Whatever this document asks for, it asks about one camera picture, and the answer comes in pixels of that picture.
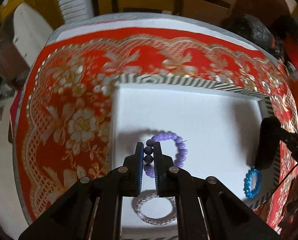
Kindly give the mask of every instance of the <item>table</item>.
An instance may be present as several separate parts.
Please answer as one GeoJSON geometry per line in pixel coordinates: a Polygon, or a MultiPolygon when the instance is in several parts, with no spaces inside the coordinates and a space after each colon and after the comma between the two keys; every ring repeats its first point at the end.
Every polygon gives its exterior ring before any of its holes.
{"type": "MultiPolygon", "coordinates": [[[[282,126],[295,132],[294,99],[275,64],[250,41],[182,17],[122,13],[59,28],[31,70],[15,122],[14,169],[27,221],[77,178],[108,172],[114,75],[171,74],[259,91],[270,96],[282,126]]],[[[280,151],[281,180],[294,160],[285,145],[280,151]]],[[[267,223],[273,228],[296,173],[270,202],[267,223]]]]}

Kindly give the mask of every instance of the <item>purple bead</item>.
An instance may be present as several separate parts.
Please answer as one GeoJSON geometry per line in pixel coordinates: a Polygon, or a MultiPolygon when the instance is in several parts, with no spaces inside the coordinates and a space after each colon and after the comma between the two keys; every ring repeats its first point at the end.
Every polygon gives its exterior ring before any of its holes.
{"type": "Polygon", "coordinates": [[[143,151],[145,154],[149,154],[149,155],[153,153],[153,149],[150,146],[146,146],[143,151]]]}
{"type": "Polygon", "coordinates": [[[150,164],[153,162],[153,157],[151,155],[146,155],[143,160],[145,163],[150,164]]]}
{"type": "Polygon", "coordinates": [[[181,143],[182,142],[182,137],[178,136],[176,139],[175,139],[176,143],[181,143]]]}
{"type": "Polygon", "coordinates": [[[162,140],[163,140],[163,141],[167,141],[167,140],[168,140],[168,138],[167,138],[167,134],[166,134],[166,133],[163,133],[163,134],[162,134],[162,140]]]}
{"type": "Polygon", "coordinates": [[[177,161],[183,162],[187,159],[185,155],[180,155],[179,153],[176,154],[177,161]]]}
{"type": "Polygon", "coordinates": [[[152,176],[154,175],[154,171],[146,172],[147,176],[152,176]]]}
{"type": "Polygon", "coordinates": [[[167,137],[167,140],[170,140],[171,139],[171,133],[170,132],[167,132],[166,133],[166,137],[167,137]]]}
{"type": "Polygon", "coordinates": [[[173,165],[178,167],[178,168],[182,168],[184,166],[184,163],[183,162],[180,162],[180,161],[174,161],[173,162],[173,165]]]}
{"type": "Polygon", "coordinates": [[[177,136],[174,132],[171,134],[171,139],[172,139],[172,140],[177,139],[177,137],[178,137],[178,136],[177,136]]]}
{"type": "Polygon", "coordinates": [[[142,212],[137,213],[137,215],[140,219],[144,218],[144,214],[142,214],[142,212]]]}
{"type": "Polygon", "coordinates": [[[151,138],[152,140],[154,140],[155,142],[160,142],[161,140],[160,140],[160,138],[158,137],[158,136],[152,136],[152,138],[151,138]]]}
{"type": "Polygon", "coordinates": [[[152,167],[151,164],[145,164],[145,165],[143,166],[143,170],[144,170],[145,172],[150,172],[150,171],[153,170],[153,167],[152,167]]]}
{"type": "Polygon", "coordinates": [[[182,149],[185,149],[186,148],[186,145],[184,143],[176,143],[176,145],[177,145],[177,148],[179,150],[182,150],[182,149]]]}
{"type": "Polygon", "coordinates": [[[188,154],[188,150],[187,149],[180,149],[180,150],[178,150],[178,153],[180,155],[187,155],[188,154]]]}
{"type": "Polygon", "coordinates": [[[153,145],[154,145],[154,140],[152,140],[152,139],[147,140],[147,141],[146,141],[146,145],[147,145],[147,146],[150,146],[150,147],[153,147],[153,145]]]}
{"type": "Polygon", "coordinates": [[[163,135],[162,135],[162,133],[159,133],[159,134],[157,134],[156,136],[157,136],[158,138],[160,138],[160,141],[162,141],[163,138],[164,138],[163,135]]]}

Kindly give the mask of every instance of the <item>blue bead bracelet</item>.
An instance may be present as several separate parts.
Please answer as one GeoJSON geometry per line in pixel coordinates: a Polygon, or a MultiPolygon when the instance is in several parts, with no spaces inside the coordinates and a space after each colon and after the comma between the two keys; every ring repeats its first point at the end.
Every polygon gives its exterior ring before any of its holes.
{"type": "Polygon", "coordinates": [[[245,191],[245,195],[247,198],[253,198],[255,195],[258,194],[260,190],[260,186],[262,184],[262,172],[258,169],[251,168],[251,170],[248,171],[246,178],[245,178],[245,183],[244,183],[244,188],[243,190],[245,191]],[[256,186],[253,190],[250,189],[251,185],[251,178],[257,174],[257,182],[256,186]]]}

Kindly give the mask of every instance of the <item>red tablecloth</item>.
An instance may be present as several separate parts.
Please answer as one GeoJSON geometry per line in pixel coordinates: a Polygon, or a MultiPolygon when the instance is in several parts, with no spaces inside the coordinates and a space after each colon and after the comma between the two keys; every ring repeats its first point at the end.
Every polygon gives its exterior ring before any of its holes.
{"type": "MultiPolygon", "coordinates": [[[[81,176],[108,172],[111,95],[114,75],[121,73],[187,75],[256,90],[270,96],[286,130],[297,130],[291,92],[260,51],[203,34],[150,28],[100,31],[46,46],[25,87],[15,134],[17,186],[29,221],[81,176]]],[[[284,144],[280,151],[281,180],[294,160],[284,144]]],[[[281,219],[293,176],[270,202],[271,227],[281,219]]]]}

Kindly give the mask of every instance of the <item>cable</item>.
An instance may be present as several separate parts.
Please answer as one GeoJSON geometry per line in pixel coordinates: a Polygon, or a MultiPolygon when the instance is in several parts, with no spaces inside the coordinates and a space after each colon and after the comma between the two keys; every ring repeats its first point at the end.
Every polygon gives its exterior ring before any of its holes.
{"type": "Polygon", "coordinates": [[[274,190],[273,193],[271,193],[271,195],[267,198],[267,200],[262,204],[262,209],[259,212],[259,217],[262,214],[262,211],[265,207],[265,204],[267,203],[267,201],[272,197],[272,195],[276,192],[277,189],[279,189],[280,185],[285,181],[285,179],[287,179],[287,177],[290,175],[290,173],[293,172],[293,170],[298,166],[298,163],[287,173],[287,175],[283,178],[283,180],[278,184],[277,188],[274,190]]]}

